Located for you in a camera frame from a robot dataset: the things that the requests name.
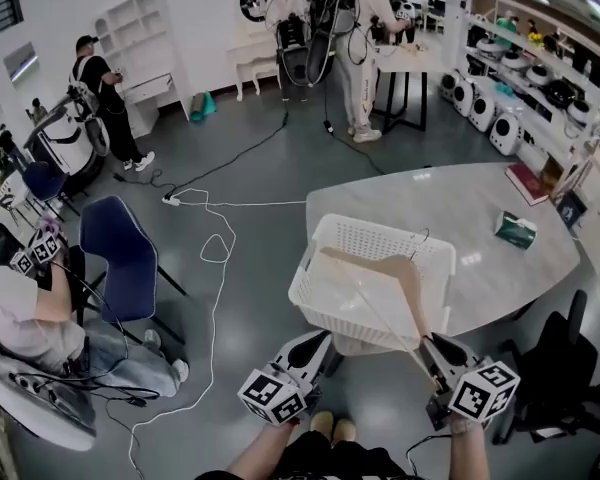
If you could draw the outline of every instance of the book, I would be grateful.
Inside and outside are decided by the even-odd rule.
[[[518,189],[518,192],[529,203],[529,206],[535,206],[549,198],[547,188],[526,165],[510,165],[506,174],[511,183]]]

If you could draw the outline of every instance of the black chair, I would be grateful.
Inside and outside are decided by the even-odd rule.
[[[522,380],[493,444],[508,443],[514,431],[530,432],[534,442],[580,429],[600,435],[600,384],[591,386],[598,351],[580,334],[586,305],[586,293],[578,290],[568,319],[552,313],[538,344],[524,355],[511,340],[502,345]]]

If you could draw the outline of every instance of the office chair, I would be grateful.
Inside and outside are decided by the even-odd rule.
[[[53,213],[60,218],[60,215],[49,204],[53,199],[60,199],[67,207],[80,217],[80,213],[76,210],[69,198],[63,193],[64,184],[67,181],[67,174],[57,174],[51,169],[47,162],[33,162],[24,171],[22,179],[31,190],[33,196],[47,205]]]
[[[522,380],[505,413],[509,418],[503,416],[506,428],[496,432],[493,444],[507,444],[514,431],[530,432],[534,442],[580,429],[600,435],[600,384],[590,385],[598,352],[580,334],[586,305],[586,293],[578,290],[569,317],[552,313],[538,344],[525,354],[512,340],[502,345],[513,354]]]
[[[158,251],[131,210],[117,196],[88,204],[80,218],[80,247],[107,261],[107,270],[90,285],[105,280],[102,318],[116,324],[150,318],[178,343],[184,341],[157,316],[158,273],[182,295],[187,292],[158,263]]]

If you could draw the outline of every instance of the cord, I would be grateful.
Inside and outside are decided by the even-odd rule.
[[[324,84],[324,127],[327,130],[327,133],[329,135],[331,135],[338,142],[340,142],[340,143],[344,144],[345,146],[347,146],[349,149],[355,151],[359,155],[364,156],[367,159],[367,162],[369,162],[369,165],[371,165],[371,167],[378,174],[380,174],[382,176],[386,175],[387,173],[384,172],[382,169],[380,169],[380,167],[378,167],[378,165],[373,161],[373,158],[371,158],[371,156],[368,153],[365,153],[364,151],[359,150],[355,146],[352,146],[346,140],[341,139],[340,137],[338,137],[335,134],[333,126],[331,125],[331,121],[329,121],[329,110],[328,110],[328,105],[327,105],[327,79],[326,78],[325,78],[323,84]]]
[[[242,150],[240,153],[238,153],[236,156],[234,156],[228,162],[225,162],[225,163],[223,163],[223,164],[221,164],[221,165],[219,165],[217,167],[214,167],[213,169],[208,170],[204,174],[200,174],[198,176],[195,176],[194,178],[191,178],[189,181],[181,183],[180,185],[175,185],[174,188],[172,190],[170,190],[165,195],[165,197],[169,198],[169,197],[173,196],[173,193],[176,190],[184,188],[187,185],[191,185],[192,183],[195,183],[196,181],[199,181],[199,180],[201,180],[203,178],[206,178],[210,174],[212,174],[212,173],[214,173],[216,171],[219,171],[220,169],[224,169],[225,167],[231,165],[232,163],[234,163],[235,161],[237,161],[241,156],[246,155],[250,151],[253,151],[254,149],[262,146],[265,142],[268,142],[269,140],[273,139],[278,133],[280,133],[287,126],[288,122],[289,122],[289,109],[288,109],[288,106],[287,106],[287,102],[285,102],[284,103],[284,117],[282,118],[282,124],[272,134],[268,135],[267,137],[265,137],[261,141],[256,142],[253,146],[250,146],[247,149]]]
[[[187,192],[197,192],[200,194],[204,194],[205,195],[205,200],[204,202],[201,203],[188,203],[188,202],[183,202],[180,201],[180,199],[178,199],[179,196],[181,196],[182,194],[185,194]],[[221,213],[215,212],[213,210],[210,209],[210,207],[216,207],[216,206],[235,206],[235,207],[245,207],[245,206],[280,206],[280,205],[292,205],[292,204],[306,204],[306,201],[287,201],[287,202],[275,202],[275,203],[210,203],[209,202],[209,191],[207,190],[202,190],[202,189],[196,189],[196,188],[186,188],[180,192],[178,192],[177,194],[172,194],[169,198],[163,199],[163,202],[171,205],[171,206],[204,206],[204,210],[207,213],[210,213],[211,215],[215,215],[217,217],[220,217],[223,221],[225,226],[227,227],[227,229],[229,230],[229,232],[231,233],[231,242],[229,244],[227,244],[227,242],[225,241],[225,239],[222,237],[222,235],[220,235],[219,233],[214,233],[213,235],[211,235],[207,241],[204,243],[204,245],[202,246],[202,249],[200,250],[200,259],[202,261],[204,261],[205,263],[212,263],[212,264],[216,264],[216,265],[222,265],[222,275],[221,275],[221,281],[220,281],[220,287],[218,288],[218,295],[216,296],[215,302],[213,304],[213,308],[211,309],[211,351],[210,351],[210,358],[209,358],[209,370],[211,373],[211,378],[209,380],[209,383],[207,384],[207,386],[202,390],[202,392],[200,393],[200,395],[198,396],[198,398],[195,400],[195,402],[193,402],[193,404],[189,405],[188,407],[181,407],[180,409],[175,409],[172,411],[167,411],[167,412],[163,412],[160,414],[157,414],[156,416],[154,416],[153,418],[151,418],[148,421],[144,421],[144,422],[140,422],[140,423],[136,423],[135,425],[133,425],[133,427],[131,428],[131,439],[129,441],[129,450],[128,450],[128,457],[129,457],[129,461],[131,462],[131,465],[134,467],[134,469],[136,470],[136,473],[138,473],[138,475],[140,476],[140,478],[142,479],[142,472],[140,471],[140,469],[138,468],[138,465],[136,464],[135,460],[133,459],[132,456],[132,451],[133,451],[133,443],[134,443],[134,438],[135,438],[135,433],[136,433],[136,429],[138,427],[143,427],[146,425],[150,425],[151,423],[153,423],[154,421],[158,420],[159,418],[162,418],[163,416],[169,416],[172,414],[178,414],[180,412],[186,412],[186,411],[190,411],[195,409],[198,404],[202,401],[202,399],[205,397],[205,395],[209,392],[209,390],[211,390],[211,388],[213,387],[213,384],[215,382],[215,371],[213,368],[213,362],[215,359],[215,344],[216,344],[216,330],[217,330],[217,326],[216,326],[216,310],[218,309],[218,304],[220,302],[220,297],[222,296],[222,291],[224,289],[224,284],[226,281],[226,275],[227,275],[227,264],[229,263],[229,260],[231,259],[231,256],[233,254],[233,249],[235,247],[236,244],[236,240],[237,240],[237,235],[236,232],[233,230],[233,228],[231,227],[231,225],[229,224],[229,221],[227,220],[227,218],[222,215]],[[207,258],[205,257],[205,250],[207,248],[207,246],[209,245],[209,243],[214,239],[217,238],[220,240],[220,243],[222,244],[222,247],[225,250],[226,256],[224,259],[221,260],[215,260],[215,259],[211,259],[211,258]]]
[[[411,469],[413,471],[413,474],[415,476],[418,476],[418,469],[416,468],[416,464],[415,462],[413,462],[413,460],[411,460],[411,452],[413,450],[415,450],[418,446],[420,446],[421,444],[424,444],[428,441],[431,441],[433,439],[451,439],[451,434],[442,434],[439,436],[427,436],[424,439],[421,439],[420,441],[418,441],[416,444],[414,444],[411,448],[409,448],[407,450],[407,452],[405,453],[406,457],[407,457],[407,462],[409,462],[409,466],[411,466]]]

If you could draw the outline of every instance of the white pants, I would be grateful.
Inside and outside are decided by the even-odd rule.
[[[336,70],[340,74],[340,83],[344,92],[347,120],[349,125],[355,128],[356,133],[371,129],[369,115],[376,97],[378,71],[371,48],[364,62],[362,62],[363,58],[364,56],[358,55],[353,48],[349,55],[348,35],[337,39]]]

